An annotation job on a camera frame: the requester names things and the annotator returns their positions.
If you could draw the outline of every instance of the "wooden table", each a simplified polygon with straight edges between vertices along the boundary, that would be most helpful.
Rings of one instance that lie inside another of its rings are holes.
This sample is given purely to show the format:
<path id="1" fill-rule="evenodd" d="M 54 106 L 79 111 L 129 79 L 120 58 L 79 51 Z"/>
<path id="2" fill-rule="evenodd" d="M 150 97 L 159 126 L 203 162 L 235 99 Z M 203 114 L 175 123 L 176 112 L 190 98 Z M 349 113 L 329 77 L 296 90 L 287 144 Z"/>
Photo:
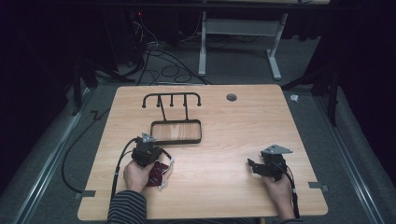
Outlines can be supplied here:
<path id="1" fill-rule="evenodd" d="M 163 119 L 155 97 L 148 98 L 147 107 L 142 108 L 144 96 L 183 91 L 197 92 L 202 98 L 201 106 L 196 105 L 196 97 L 188 98 L 190 119 L 202 122 L 202 142 L 163 146 L 175 164 L 164 189 L 144 191 L 149 219 L 276 216 L 261 178 L 247 163 L 247 158 L 262 163 L 260 151 L 271 145 L 294 151 L 284 158 L 294 174 L 301 215 L 327 213 L 321 190 L 308 186 L 317 179 L 277 85 L 160 86 L 118 89 L 86 187 L 95 195 L 82 199 L 80 219 L 106 219 L 122 149 L 142 132 L 149 133 L 152 121 Z M 229 93 L 236 95 L 236 101 L 226 99 Z M 168 119 L 184 119 L 182 98 L 175 97 L 175 106 L 170 107 L 169 98 L 163 97 Z M 160 160 L 169 163 L 163 154 Z M 126 156 L 121 171 L 129 161 Z M 124 189 L 120 172 L 117 191 Z"/>

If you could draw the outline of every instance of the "cable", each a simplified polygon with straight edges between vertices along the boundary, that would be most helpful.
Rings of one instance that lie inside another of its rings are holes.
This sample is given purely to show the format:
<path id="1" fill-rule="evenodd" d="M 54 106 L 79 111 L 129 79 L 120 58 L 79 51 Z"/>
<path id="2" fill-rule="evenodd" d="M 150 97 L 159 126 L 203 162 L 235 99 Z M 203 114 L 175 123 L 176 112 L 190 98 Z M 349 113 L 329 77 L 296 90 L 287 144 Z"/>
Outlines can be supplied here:
<path id="1" fill-rule="evenodd" d="M 116 171 L 114 172 L 114 178 L 113 178 L 113 187 L 111 188 L 111 197 L 110 197 L 110 201 L 113 199 L 114 195 L 116 194 L 116 188 L 117 188 L 117 180 L 119 178 L 119 171 L 120 171 L 120 164 L 122 161 L 122 158 L 128 154 L 125 153 L 126 149 L 128 148 L 129 145 L 131 145 L 132 142 L 136 142 L 137 138 L 133 138 L 132 140 L 130 140 L 124 147 L 124 149 L 122 150 L 122 153 L 120 155 L 119 161 L 117 162 L 117 166 L 116 166 Z"/>
<path id="2" fill-rule="evenodd" d="M 224 36 L 224 35 L 209 35 L 208 37 L 211 37 L 212 39 L 214 39 L 214 37 L 216 37 L 216 36 Z M 222 48 L 226 47 L 230 43 L 230 40 L 231 40 L 230 36 L 226 35 L 225 43 L 222 44 L 220 47 L 212 47 L 207 42 L 206 42 L 206 45 L 207 45 L 208 48 L 211 48 L 211 49 L 222 49 Z"/>
<path id="3" fill-rule="evenodd" d="M 155 36 L 155 35 L 145 26 L 145 24 L 143 23 L 142 12 L 141 12 L 141 11 L 137 11 L 137 15 L 139 16 L 141 25 L 145 28 L 145 30 L 146 30 L 149 34 L 152 35 L 152 37 L 154 37 L 156 47 L 158 48 L 158 39 L 157 39 L 157 36 Z"/>
<path id="4" fill-rule="evenodd" d="M 151 86 L 155 82 L 155 85 L 158 86 L 157 80 L 158 80 L 158 78 L 160 78 L 160 73 L 158 71 L 155 71 L 155 70 L 148 70 L 148 72 L 152 76 L 152 81 L 148 85 Z"/>
<path id="5" fill-rule="evenodd" d="M 64 154 L 64 159 L 63 159 L 63 161 L 62 161 L 62 180 L 64 181 L 64 183 L 66 184 L 66 186 L 68 187 L 68 188 L 70 188 L 71 190 L 73 190 L 74 192 L 76 192 L 76 193 L 82 193 L 82 191 L 83 190 L 81 190 L 81 189 L 76 189 L 76 188 L 74 188 L 73 186 L 71 186 L 68 182 L 67 182 L 67 179 L 66 179 L 66 177 L 65 177 L 65 175 L 64 175 L 64 165 L 65 165 L 65 162 L 66 162 L 66 158 L 67 158 L 67 155 L 69 154 L 69 152 L 70 152 L 70 150 L 73 148 L 73 146 L 76 144 L 76 142 L 84 135 L 84 133 L 85 132 L 87 132 L 90 128 L 91 128 L 91 126 L 94 124 L 94 123 L 96 123 L 96 121 L 98 121 L 98 120 L 100 120 L 101 118 L 102 118 L 102 116 L 104 116 L 106 113 L 108 113 L 108 111 L 110 111 L 110 108 L 109 109 L 107 109 L 104 113 L 102 113 L 99 117 L 97 117 L 79 136 L 78 136 L 78 138 L 72 143 L 72 145 L 67 149 L 67 151 L 66 151 L 66 153 Z"/>
<path id="6" fill-rule="evenodd" d="M 240 36 L 240 35 L 231 35 L 230 39 L 236 42 L 241 42 L 241 43 L 253 43 L 256 41 L 260 41 L 264 39 L 263 35 L 256 35 L 256 36 L 252 36 L 253 38 L 251 40 L 242 40 L 242 39 L 237 39 L 237 38 L 233 38 L 233 36 Z"/>
<path id="7" fill-rule="evenodd" d="M 146 68 L 148 67 L 148 64 L 149 64 L 149 55 L 150 55 L 151 51 L 152 51 L 152 49 L 150 49 L 150 50 L 148 51 L 148 56 L 146 57 L 146 64 L 145 64 L 145 67 L 143 68 L 142 74 L 140 75 L 139 79 L 138 79 L 137 82 L 136 82 L 136 86 L 138 86 L 138 85 L 140 84 L 140 82 L 142 81 L 142 77 L 143 77 L 143 75 L 145 74 Z"/>
<path id="8" fill-rule="evenodd" d="M 195 35 L 195 34 L 197 33 L 199 25 L 201 24 L 201 18 L 202 18 L 202 12 L 199 14 L 199 19 L 198 19 L 197 25 L 195 27 L 195 31 L 192 33 L 192 35 L 190 35 L 190 37 L 188 37 L 186 39 L 179 40 L 179 42 L 185 42 L 185 41 L 188 41 L 188 40 L 191 40 L 191 39 L 194 39 L 194 38 L 200 36 L 200 35 Z"/>
<path id="9" fill-rule="evenodd" d="M 293 177 L 293 173 L 291 172 L 291 169 L 289 168 L 288 165 L 286 165 L 287 170 L 290 171 L 290 175 L 288 174 L 287 170 L 285 171 L 284 169 L 282 169 L 282 167 L 280 167 L 278 164 L 272 162 L 273 165 L 275 165 L 277 168 L 279 168 L 279 170 L 281 170 L 286 177 L 288 178 L 288 180 L 290 181 L 291 184 L 291 200 L 293 203 L 293 213 L 295 215 L 296 218 L 300 218 L 300 211 L 298 209 L 298 196 L 297 196 L 297 191 L 296 191 L 296 186 L 294 184 L 294 177 Z"/>
<path id="10" fill-rule="evenodd" d="M 156 52 L 160 52 L 161 54 L 167 55 L 167 56 L 173 58 L 174 60 L 176 60 L 178 63 L 180 63 L 180 64 L 182 65 L 182 68 L 184 68 L 184 69 L 189 73 L 189 76 L 198 78 L 198 79 L 201 80 L 205 85 L 207 85 L 207 83 L 209 83 L 210 85 L 212 84 L 212 83 L 211 83 L 210 81 L 208 81 L 207 79 L 195 75 L 195 74 L 194 74 L 183 62 L 181 62 L 178 58 L 176 58 L 176 57 L 173 56 L 172 54 L 167 53 L 167 52 L 165 52 L 165 51 L 161 51 L 161 50 L 155 50 L 155 51 L 156 51 Z"/>

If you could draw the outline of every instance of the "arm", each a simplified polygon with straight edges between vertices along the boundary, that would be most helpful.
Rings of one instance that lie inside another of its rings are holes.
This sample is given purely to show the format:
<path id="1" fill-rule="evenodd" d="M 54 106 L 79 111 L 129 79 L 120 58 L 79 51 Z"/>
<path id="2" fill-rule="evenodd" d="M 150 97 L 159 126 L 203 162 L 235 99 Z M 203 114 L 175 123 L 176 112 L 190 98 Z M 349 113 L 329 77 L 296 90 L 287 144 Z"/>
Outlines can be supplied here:
<path id="1" fill-rule="evenodd" d="M 108 210 L 107 223 L 146 223 L 146 199 L 141 194 L 149 181 L 149 172 L 154 163 L 140 167 L 131 161 L 125 166 L 123 178 L 127 190 L 117 193 Z"/>

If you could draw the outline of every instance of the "right hand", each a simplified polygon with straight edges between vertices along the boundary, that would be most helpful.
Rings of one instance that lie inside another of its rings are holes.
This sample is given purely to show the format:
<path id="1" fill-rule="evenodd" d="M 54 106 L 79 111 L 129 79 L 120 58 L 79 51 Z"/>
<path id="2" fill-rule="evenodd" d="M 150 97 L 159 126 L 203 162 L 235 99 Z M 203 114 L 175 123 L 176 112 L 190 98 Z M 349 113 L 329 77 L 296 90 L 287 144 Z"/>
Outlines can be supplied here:
<path id="1" fill-rule="evenodd" d="M 123 172 L 126 188 L 141 193 L 149 181 L 149 172 L 153 166 L 154 162 L 146 167 L 137 165 L 135 161 L 129 162 Z"/>
<path id="2" fill-rule="evenodd" d="M 288 177 L 283 174 L 280 180 L 275 181 L 273 177 L 262 175 L 262 179 L 268 188 L 271 200 L 276 206 L 280 220 L 295 218 L 291 203 L 291 183 Z"/>

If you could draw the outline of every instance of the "sleeve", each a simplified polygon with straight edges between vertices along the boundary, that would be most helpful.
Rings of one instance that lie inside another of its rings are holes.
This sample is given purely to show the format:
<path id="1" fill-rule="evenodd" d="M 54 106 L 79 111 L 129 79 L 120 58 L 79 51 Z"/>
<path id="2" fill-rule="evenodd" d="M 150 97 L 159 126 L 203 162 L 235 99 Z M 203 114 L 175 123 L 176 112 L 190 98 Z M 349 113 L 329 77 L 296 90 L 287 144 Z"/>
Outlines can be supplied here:
<path id="1" fill-rule="evenodd" d="M 111 200 L 107 223 L 144 224 L 147 218 L 146 205 L 142 194 L 131 190 L 120 191 Z"/>

